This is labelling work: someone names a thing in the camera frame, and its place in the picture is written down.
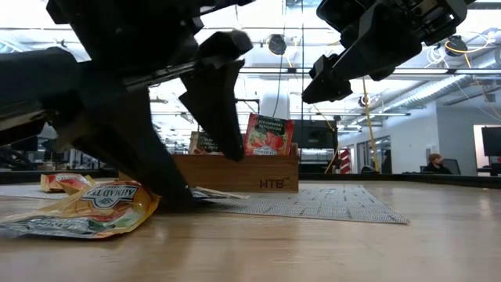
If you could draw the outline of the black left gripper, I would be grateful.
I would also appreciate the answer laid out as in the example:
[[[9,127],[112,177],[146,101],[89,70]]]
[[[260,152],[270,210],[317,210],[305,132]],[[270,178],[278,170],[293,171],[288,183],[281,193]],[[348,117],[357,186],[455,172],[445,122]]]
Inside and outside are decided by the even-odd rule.
[[[232,161],[244,158],[235,84],[252,42],[218,31],[203,42],[203,16],[254,0],[48,0],[56,24],[71,27],[87,53],[62,46],[0,53],[0,147],[51,125],[56,146],[114,166],[169,208],[194,198],[153,128],[150,87],[178,79],[179,100]]]

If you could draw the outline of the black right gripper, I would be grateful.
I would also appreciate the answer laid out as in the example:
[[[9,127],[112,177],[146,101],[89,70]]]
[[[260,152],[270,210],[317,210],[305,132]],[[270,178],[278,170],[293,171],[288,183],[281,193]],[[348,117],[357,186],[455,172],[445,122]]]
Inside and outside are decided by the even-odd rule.
[[[341,34],[344,51],[315,61],[302,100],[341,100],[353,93],[350,80],[387,77],[423,44],[455,34],[467,5],[467,0],[322,0],[316,14]]]

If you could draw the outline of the beige tea packet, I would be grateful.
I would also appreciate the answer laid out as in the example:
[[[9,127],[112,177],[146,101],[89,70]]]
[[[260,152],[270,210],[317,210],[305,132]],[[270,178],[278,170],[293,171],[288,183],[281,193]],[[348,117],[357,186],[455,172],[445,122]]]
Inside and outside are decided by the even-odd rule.
[[[191,132],[189,154],[221,154],[216,142],[206,132]]]

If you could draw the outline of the wooden compartment tea box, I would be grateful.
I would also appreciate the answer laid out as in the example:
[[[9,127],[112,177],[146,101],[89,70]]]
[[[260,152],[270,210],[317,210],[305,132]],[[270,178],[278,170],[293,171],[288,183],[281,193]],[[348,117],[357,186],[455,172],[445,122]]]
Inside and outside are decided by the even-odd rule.
[[[223,192],[297,193],[299,154],[249,155],[235,162],[222,155],[175,154],[176,165],[190,186]]]

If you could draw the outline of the red strawberry tea packet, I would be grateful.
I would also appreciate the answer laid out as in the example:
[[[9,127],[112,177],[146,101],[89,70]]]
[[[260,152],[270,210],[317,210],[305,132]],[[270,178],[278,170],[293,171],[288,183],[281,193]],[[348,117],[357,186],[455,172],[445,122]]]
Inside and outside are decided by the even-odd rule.
[[[243,139],[246,155],[289,155],[294,121],[250,114]]]

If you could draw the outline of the large black screen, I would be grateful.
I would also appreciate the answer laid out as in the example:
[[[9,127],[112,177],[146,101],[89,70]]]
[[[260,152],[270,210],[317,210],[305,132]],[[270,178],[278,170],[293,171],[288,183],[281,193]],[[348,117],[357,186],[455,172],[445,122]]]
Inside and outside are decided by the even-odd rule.
[[[335,149],[336,121],[294,120],[292,142],[303,149]]]

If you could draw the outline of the person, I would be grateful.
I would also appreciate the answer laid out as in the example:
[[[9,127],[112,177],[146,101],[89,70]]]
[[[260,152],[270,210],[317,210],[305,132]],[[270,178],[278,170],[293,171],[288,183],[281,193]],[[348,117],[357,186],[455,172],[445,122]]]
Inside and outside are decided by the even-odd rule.
[[[432,153],[427,157],[427,165],[421,168],[422,172],[440,173],[444,172],[443,157],[440,154]]]

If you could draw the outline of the grey woven placemat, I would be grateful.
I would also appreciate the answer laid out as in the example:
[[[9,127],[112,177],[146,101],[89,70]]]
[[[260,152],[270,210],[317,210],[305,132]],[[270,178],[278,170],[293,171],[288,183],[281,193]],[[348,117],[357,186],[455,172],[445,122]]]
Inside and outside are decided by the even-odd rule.
[[[253,193],[245,199],[197,199],[213,212],[292,218],[406,224],[408,221],[361,186],[302,189],[298,193]]]

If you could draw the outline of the black monitor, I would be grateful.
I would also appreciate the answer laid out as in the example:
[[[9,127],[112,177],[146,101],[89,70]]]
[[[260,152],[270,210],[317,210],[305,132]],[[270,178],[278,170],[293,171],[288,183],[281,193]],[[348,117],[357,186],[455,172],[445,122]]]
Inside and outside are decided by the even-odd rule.
[[[481,133],[485,156],[501,157],[501,127],[484,127]]]

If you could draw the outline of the black aluminium table frame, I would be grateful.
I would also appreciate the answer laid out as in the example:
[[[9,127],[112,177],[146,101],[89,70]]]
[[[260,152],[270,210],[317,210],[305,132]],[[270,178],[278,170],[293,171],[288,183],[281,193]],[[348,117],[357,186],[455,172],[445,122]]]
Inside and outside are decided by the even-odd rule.
[[[36,183],[41,174],[65,173],[65,171],[0,171],[0,185],[19,183]],[[76,170],[66,173],[90,175],[92,178],[117,178],[117,170]],[[501,190],[500,176],[466,176],[466,175],[437,175],[437,174],[348,174],[329,175],[319,173],[299,173],[302,181],[347,181],[347,182],[412,182],[429,183],[450,186],[465,186]]]

